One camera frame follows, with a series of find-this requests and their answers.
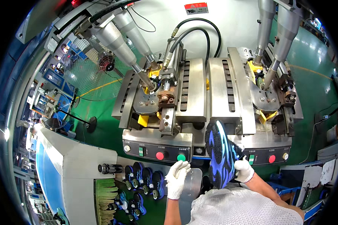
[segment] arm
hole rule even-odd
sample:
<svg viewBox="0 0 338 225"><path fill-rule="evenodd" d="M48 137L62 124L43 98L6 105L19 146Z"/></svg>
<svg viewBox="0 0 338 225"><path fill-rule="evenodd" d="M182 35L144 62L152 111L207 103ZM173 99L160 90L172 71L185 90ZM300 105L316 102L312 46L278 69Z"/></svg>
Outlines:
<svg viewBox="0 0 338 225"><path fill-rule="evenodd" d="M184 181L190 171L190 164L185 161L177 161L165 176L167 180L167 212L164 225L182 225L179 213L179 197L184 188Z"/></svg>
<svg viewBox="0 0 338 225"><path fill-rule="evenodd" d="M179 214L179 201L168 198L164 225L182 225Z"/></svg>
<svg viewBox="0 0 338 225"><path fill-rule="evenodd" d="M304 212L300 208L294 205L290 206L285 201L281 200L275 190L254 172L253 168L245 158L236 161L234 167L238 170L237 181L245 183L250 190L269 198L276 205L296 211L304 220Z"/></svg>

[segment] red warning sign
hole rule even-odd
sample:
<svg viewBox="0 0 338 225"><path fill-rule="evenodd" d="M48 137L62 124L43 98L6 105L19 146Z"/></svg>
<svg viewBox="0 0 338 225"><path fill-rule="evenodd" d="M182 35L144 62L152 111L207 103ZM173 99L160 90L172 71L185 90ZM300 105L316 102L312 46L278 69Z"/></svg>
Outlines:
<svg viewBox="0 0 338 225"><path fill-rule="evenodd" d="M199 13L208 13L208 5L206 2L201 3L192 3L184 5L187 15L199 14Z"/></svg>

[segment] fan stand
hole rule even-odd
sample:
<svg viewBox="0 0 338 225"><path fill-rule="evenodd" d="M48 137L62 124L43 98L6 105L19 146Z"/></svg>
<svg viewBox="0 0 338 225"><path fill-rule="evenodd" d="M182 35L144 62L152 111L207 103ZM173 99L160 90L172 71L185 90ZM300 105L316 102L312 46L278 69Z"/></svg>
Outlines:
<svg viewBox="0 0 338 225"><path fill-rule="evenodd" d="M64 114L66 114L66 115L69 115L69 116L71 116L71 117L73 117L73 118L75 118L75 119L77 119L77 120L79 120L79 121L81 121L83 123L85 123L86 124L86 131L88 133L93 133L95 131L95 128L97 127L97 118L95 116L91 117L89 119L89 122L86 122L85 120L82 120L82 119L80 119L80 118L78 118L78 117L76 117L76 116L74 116L74 115L72 115L70 113L67 113L67 112L65 112L65 111L63 111L61 109L59 111L62 112L62 113L64 113Z"/></svg>

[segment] glove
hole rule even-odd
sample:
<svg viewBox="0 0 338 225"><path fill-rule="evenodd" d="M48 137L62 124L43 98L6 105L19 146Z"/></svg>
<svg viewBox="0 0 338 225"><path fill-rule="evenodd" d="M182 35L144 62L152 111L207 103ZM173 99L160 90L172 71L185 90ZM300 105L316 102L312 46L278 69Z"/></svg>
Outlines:
<svg viewBox="0 0 338 225"><path fill-rule="evenodd" d="M165 176L168 187L168 198L171 200L178 200L184 188L184 181L187 173L190 171L190 164L188 161L177 161L171 166L168 174Z"/></svg>
<svg viewBox="0 0 338 225"><path fill-rule="evenodd" d="M254 169L251 165L249 165L249 162L245 158L246 156L243 157L243 160L237 160L234 162L234 168L238 170L235 174L237 176L235 180L242 183L250 181L254 175Z"/></svg>

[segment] black hose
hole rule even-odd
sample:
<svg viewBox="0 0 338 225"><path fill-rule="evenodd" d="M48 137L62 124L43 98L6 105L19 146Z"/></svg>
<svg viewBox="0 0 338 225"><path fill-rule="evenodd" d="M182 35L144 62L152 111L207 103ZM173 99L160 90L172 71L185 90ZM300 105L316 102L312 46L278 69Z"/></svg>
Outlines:
<svg viewBox="0 0 338 225"><path fill-rule="evenodd" d="M189 19L186 19L186 20L181 21L181 22L177 25L177 28L179 29L181 25L185 24L186 22L193 21L193 20L204 21L204 22L207 22L208 24L210 24L210 25L212 25L212 26L214 27L214 29L216 30L216 32L217 32L217 34L218 34L218 47L217 47L217 50L216 50L216 52L215 52L215 54L214 54L214 58L215 58L215 57L218 57L218 54L219 54L219 51L220 51L220 46L221 46L221 44L222 44L222 36L220 35L219 29L217 28L217 26L216 26L213 22L211 22L211 21L209 21L209 20L207 20L207 19L203 19L203 18L189 18Z"/></svg>
<svg viewBox="0 0 338 225"><path fill-rule="evenodd" d="M174 44L171 46L169 52L173 53L175 48L177 47L177 45L180 43L180 41L190 32L195 31L195 30L201 30L202 32L204 32L206 38L207 38L207 55L205 57L205 66L207 66L207 62L208 62L208 58L209 58L209 52L210 52L210 39L209 39L209 34L208 32L201 28L201 27L192 27L187 29L186 31L184 31L174 42Z"/></svg>
<svg viewBox="0 0 338 225"><path fill-rule="evenodd" d="M89 22L90 23L94 23L96 20L100 19L102 16L110 13L111 11L118 9L120 7L123 7L127 4L136 2L136 1L140 1L140 0L120 0L117 1L113 4L108 5L108 7L106 7L105 9L100 10L99 12L95 13L94 15L92 15L91 17L89 17Z"/></svg>

